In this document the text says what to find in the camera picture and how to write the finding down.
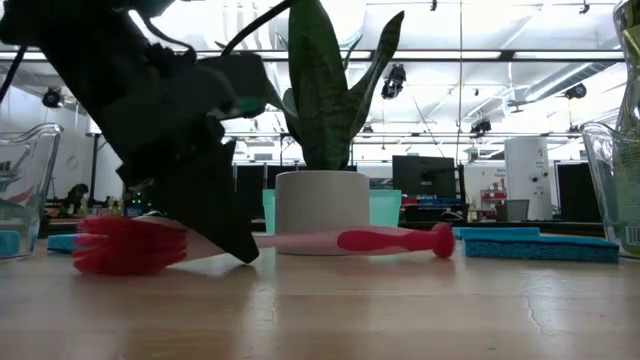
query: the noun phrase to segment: blue sponge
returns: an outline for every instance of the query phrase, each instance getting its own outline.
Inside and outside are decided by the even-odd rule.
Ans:
[[[0,231],[0,257],[20,254],[20,233],[17,231]]]
[[[49,236],[47,250],[63,254],[71,254],[77,249],[73,244],[73,240],[76,238],[76,235],[77,234]]]
[[[562,236],[471,236],[464,239],[468,257],[618,262],[618,245],[596,239]]]
[[[540,228],[454,228],[453,233],[458,240],[476,235],[532,235],[540,236]]]

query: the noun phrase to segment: table surface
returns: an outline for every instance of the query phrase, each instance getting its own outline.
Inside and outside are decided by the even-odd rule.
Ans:
[[[639,359],[640,264],[220,256],[157,277],[0,264],[3,360]]]

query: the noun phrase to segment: teal bin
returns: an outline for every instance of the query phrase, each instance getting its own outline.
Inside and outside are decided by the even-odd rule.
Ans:
[[[400,190],[370,190],[369,224],[376,226],[398,226],[402,193]],[[262,190],[262,206],[267,234],[276,230],[276,193],[275,190]]]

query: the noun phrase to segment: pink brush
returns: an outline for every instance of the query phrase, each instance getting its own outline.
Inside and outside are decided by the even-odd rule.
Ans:
[[[105,216],[84,220],[73,253],[81,272],[105,275],[156,274],[182,261],[207,258],[224,251],[180,223],[155,216],[135,219]],[[259,248],[305,255],[388,255],[433,250],[448,258],[455,238],[448,224],[432,231],[368,226],[358,229],[291,235],[254,235]]]

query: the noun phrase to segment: white flower pot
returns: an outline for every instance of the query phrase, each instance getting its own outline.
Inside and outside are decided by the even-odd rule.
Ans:
[[[369,225],[369,178],[350,171],[296,171],[276,177],[276,234]],[[281,253],[304,255],[299,249]]]

